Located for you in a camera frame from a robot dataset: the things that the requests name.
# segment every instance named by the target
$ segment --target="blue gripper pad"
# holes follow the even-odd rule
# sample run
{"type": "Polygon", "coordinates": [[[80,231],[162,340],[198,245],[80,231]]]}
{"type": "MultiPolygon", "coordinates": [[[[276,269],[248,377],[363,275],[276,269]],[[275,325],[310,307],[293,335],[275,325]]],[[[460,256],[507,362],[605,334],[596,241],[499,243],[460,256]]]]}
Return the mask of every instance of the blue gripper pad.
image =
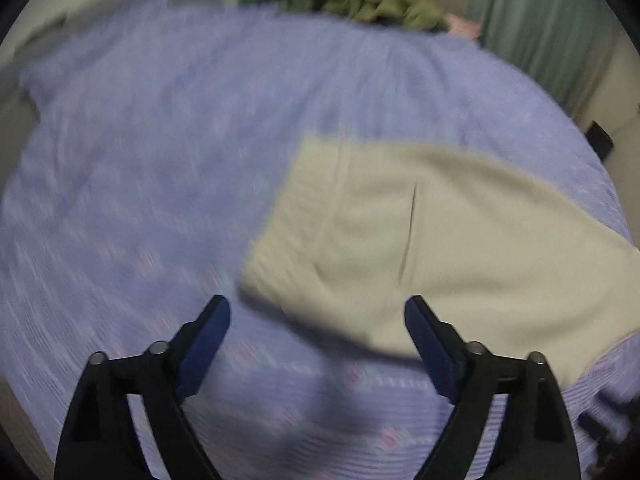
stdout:
{"type": "Polygon", "coordinates": [[[404,304],[404,325],[436,391],[453,404],[458,402],[460,383],[466,372],[464,342],[460,336],[451,325],[441,323],[419,296],[404,304]]]}
{"type": "Polygon", "coordinates": [[[204,323],[193,339],[191,346],[179,365],[180,381],[175,388],[178,403],[195,395],[200,389],[213,357],[220,348],[231,322],[231,307],[226,298],[221,298],[217,305],[211,300],[200,316],[204,323]]]}

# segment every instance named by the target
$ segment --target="blue bed sheet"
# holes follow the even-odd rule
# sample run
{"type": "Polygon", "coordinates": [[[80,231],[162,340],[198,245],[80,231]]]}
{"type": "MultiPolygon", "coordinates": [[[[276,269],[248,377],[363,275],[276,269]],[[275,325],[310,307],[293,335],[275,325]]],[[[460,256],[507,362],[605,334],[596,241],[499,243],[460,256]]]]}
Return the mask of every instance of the blue bed sheet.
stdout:
{"type": "MultiPolygon", "coordinates": [[[[185,410],[224,478],[418,471],[451,406],[417,362],[308,332],[236,292],[310,132],[484,153],[630,239],[607,173],[562,110],[514,67],[443,34],[144,0],[29,67],[22,82],[40,125],[2,204],[0,370],[52,458],[89,354],[141,352],[222,293],[231,329],[185,410]]],[[[565,392],[574,419],[604,384],[640,390],[639,339],[565,392]]],[[[498,398],[472,478],[503,409],[498,398]]],[[[134,413],[151,471],[164,478],[138,404],[134,413]]],[[[586,465],[593,446],[577,438],[586,465]]]]}

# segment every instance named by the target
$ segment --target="patterned bedsheet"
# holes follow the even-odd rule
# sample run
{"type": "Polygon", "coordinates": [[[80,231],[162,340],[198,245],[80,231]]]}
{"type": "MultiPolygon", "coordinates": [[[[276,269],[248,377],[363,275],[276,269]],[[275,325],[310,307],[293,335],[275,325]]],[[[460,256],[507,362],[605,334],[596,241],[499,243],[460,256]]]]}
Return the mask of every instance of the patterned bedsheet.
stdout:
{"type": "MultiPolygon", "coordinates": [[[[518,70],[446,35],[143,0],[22,82],[40,126],[2,203],[0,371],[52,458],[89,354],[141,352],[219,292],[232,326],[185,410],[224,478],[418,471],[451,410],[419,363],[307,331],[236,293],[307,132],[481,152],[630,239],[607,173],[561,109],[518,70]]],[[[639,354],[635,336],[565,392],[572,417],[604,384],[640,391],[639,354]]],[[[152,473],[165,478],[132,405],[152,473]]],[[[472,478],[503,409],[497,398],[472,478]]],[[[593,446],[577,439],[586,465],[593,446]]]]}

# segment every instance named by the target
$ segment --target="metal screw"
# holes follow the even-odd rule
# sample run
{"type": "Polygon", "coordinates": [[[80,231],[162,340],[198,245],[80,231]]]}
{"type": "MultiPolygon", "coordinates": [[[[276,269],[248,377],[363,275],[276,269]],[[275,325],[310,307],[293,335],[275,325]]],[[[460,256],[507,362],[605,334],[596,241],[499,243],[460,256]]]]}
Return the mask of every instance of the metal screw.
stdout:
{"type": "Polygon", "coordinates": [[[529,354],[529,359],[531,359],[535,364],[543,365],[546,363],[545,357],[540,352],[531,352],[529,354]]]}
{"type": "Polygon", "coordinates": [[[469,350],[472,354],[482,355],[486,352],[486,348],[482,343],[478,341],[471,341],[466,344],[466,349],[469,350]]]}
{"type": "Polygon", "coordinates": [[[149,351],[152,354],[164,354],[169,349],[169,343],[167,341],[156,341],[149,347],[149,351]]]}
{"type": "Polygon", "coordinates": [[[91,357],[89,357],[89,364],[99,365],[105,362],[106,359],[107,359],[107,354],[105,354],[104,352],[94,352],[93,354],[91,354],[91,357]]]}

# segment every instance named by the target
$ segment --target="olive green garment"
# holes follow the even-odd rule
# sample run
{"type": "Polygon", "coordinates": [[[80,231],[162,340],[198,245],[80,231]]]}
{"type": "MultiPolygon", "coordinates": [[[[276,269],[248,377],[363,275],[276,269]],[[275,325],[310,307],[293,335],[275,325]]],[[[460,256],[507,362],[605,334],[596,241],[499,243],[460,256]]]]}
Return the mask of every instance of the olive green garment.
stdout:
{"type": "Polygon", "coordinates": [[[308,0],[307,9],[348,16],[356,22],[449,30],[443,10],[433,0],[308,0]]]}

